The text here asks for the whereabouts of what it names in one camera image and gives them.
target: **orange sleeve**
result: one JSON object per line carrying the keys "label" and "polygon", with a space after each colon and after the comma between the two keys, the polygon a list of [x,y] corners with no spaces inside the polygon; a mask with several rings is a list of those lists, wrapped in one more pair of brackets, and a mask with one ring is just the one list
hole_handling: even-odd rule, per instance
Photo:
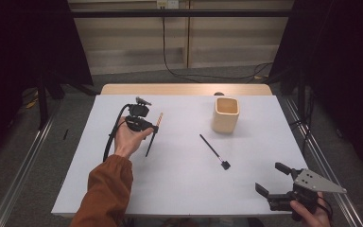
{"label": "orange sleeve", "polygon": [[93,169],[87,193],[70,226],[118,226],[130,200],[131,166],[130,160],[111,155]]}

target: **hand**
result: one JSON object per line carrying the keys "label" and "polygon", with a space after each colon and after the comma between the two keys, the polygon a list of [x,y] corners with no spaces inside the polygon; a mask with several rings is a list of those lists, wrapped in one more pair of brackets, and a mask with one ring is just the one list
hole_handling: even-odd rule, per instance
{"label": "hand", "polygon": [[[318,203],[325,206],[323,199],[318,199]],[[291,208],[302,216],[302,226],[304,227],[330,227],[329,218],[326,212],[317,208],[314,214],[311,214],[302,204],[297,201],[290,202]]]}
{"label": "hand", "polygon": [[119,126],[114,138],[114,154],[129,159],[141,144],[141,141],[152,134],[154,129],[132,131],[125,122],[125,117],[120,117]]}

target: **gray floor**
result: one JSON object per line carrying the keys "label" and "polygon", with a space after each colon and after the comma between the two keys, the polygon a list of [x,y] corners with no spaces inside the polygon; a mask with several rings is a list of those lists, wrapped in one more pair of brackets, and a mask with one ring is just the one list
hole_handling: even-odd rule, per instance
{"label": "gray floor", "polygon": [[[254,67],[222,67],[194,70],[177,70],[178,73],[200,74],[206,76],[243,77],[252,73]],[[246,83],[247,79],[214,79],[209,77],[189,77],[199,82],[227,82]],[[106,83],[154,83],[154,82],[192,82],[181,77],[175,77],[167,71],[153,71],[142,73],[94,76],[95,86],[91,87],[100,91]],[[26,182],[21,188],[8,219],[6,226],[68,226],[70,220],[50,214],[55,199],[61,189],[61,183],[70,166],[78,140],[82,134],[89,111],[94,104],[93,96],[86,96],[68,85],[63,85],[66,97],[62,101],[51,100],[49,107],[60,105],[52,127],[46,136],[43,146],[35,159],[31,171],[26,176]],[[288,122],[292,122],[291,114],[286,107],[285,97],[279,93],[278,84],[271,85],[272,92],[278,96]],[[0,147],[0,201],[6,195],[15,174],[22,165],[30,146],[37,134],[39,126],[38,104],[31,109],[22,108],[15,116],[13,124],[8,128],[5,140]],[[303,137],[298,129],[293,129],[298,145],[302,145]],[[321,104],[316,102],[313,112],[312,133],[315,135],[322,152],[336,173],[340,183],[349,191],[349,197],[355,210],[363,221],[363,163],[357,158],[352,145],[336,134],[336,125]],[[305,157],[308,165],[315,171],[320,171],[312,154],[307,148]],[[332,195],[328,195],[335,211],[335,226],[347,226],[344,214],[339,211],[339,205]],[[272,218],[260,217],[266,226],[300,226],[289,216]],[[137,219],[138,226],[158,226],[158,219]],[[217,226],[230,223],[227,219],[196,219],[202,226]],[[235,219],[233,226],[245,226],[244,218]]]}

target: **cup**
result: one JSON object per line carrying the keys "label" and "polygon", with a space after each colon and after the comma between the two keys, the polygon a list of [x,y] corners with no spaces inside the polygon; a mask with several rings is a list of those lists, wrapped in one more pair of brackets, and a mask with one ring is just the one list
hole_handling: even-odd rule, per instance
{"label": "cup", "polygon": [[237,123],[240,108],[238,100],[232,97],[219,97],[215,101],[212,129],[221,133],[232,133]]}

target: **white table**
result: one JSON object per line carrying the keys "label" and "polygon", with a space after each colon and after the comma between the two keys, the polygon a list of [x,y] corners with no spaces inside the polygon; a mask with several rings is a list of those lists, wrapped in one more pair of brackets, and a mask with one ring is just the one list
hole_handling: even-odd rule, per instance
{"label": "white table", "polygon": [[[72,217],[86,192],[89,172],[102,162],[115,118],[135,95],[102,95],[95,100],[73,162],[52,213]],[[232,96],[240,116],[233,134],[219,134],[210,123],[216,96],[140,96],[152,102],[146,120],[160,129],[145,157],[150,137],[132,156],[134,182],[130,217],[250,217],[285,214],[269,210],[255,183],[270,193],[292,189],[281,162],[307,167],[276,96]],[[224,170],[202,141],[202,134],[231,164]]]}

